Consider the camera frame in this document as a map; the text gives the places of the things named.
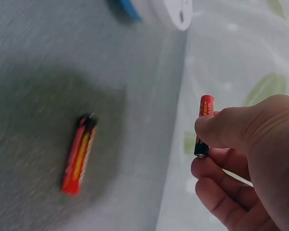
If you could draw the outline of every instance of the gray carpet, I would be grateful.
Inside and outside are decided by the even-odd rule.
[[[116,0],[0,0],[0,231],[153,231],[186,34]],[[99,130],[81,195],[60,192],[73,125]]]

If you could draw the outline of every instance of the white plastic device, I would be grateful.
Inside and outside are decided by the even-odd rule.
[[[166,27],[186,30],[192,20],[192,0],[121,0],[135,19],[148,23],[160,21]]]

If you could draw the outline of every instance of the hand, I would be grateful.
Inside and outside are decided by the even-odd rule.
[[[289,96],[203,116],[195,130],[211,147],[192,163],[204,206],[230,231],[289,231]]]

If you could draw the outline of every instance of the white fabric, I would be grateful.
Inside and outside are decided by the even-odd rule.
[[[184,145],[203,94],[215,97],[215,110],[289,94],[289,0],[279,1],[194,1],[157,231],[226,230],[195,195],[194,156]]]

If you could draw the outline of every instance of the red battery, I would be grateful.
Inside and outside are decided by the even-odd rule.
[[[62,184],[66,194],[79,195],[96,129],[97,118],[83,115],[79,119]]]
[[[214,97],[210,95],[204,95],[200,101],[199,117],[210,116],[214,112]],[[209,146],[202,142],[198,137],[195,144],[195,156],[203,158],[209,156]]]

